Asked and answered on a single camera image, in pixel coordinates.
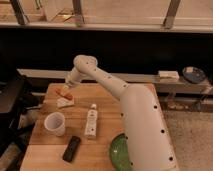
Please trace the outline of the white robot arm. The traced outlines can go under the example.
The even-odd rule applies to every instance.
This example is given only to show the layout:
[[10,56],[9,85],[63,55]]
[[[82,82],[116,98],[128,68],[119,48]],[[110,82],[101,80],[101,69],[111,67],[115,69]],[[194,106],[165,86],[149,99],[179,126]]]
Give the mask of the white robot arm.
[[168,128],[153,91],[146,85],[129,84],[100,69],[93,56],[77,55],[73,65],[65,78],[69,88],[89,76],[119,101],[133,171],[179,171]]

